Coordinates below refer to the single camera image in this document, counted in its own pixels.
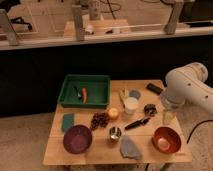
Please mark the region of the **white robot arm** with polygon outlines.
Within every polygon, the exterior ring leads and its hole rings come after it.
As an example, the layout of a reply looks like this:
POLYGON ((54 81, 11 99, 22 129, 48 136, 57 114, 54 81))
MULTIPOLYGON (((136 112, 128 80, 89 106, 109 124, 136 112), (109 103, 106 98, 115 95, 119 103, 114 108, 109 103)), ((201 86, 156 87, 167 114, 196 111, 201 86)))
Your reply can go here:
POLYGON ((205 65, 193 62, 170 70, 165 76, 166 88, 160 93, 165 112, 175 112, 190 101, 213 114, 213 88, 205 81, 208 70, 205 65))

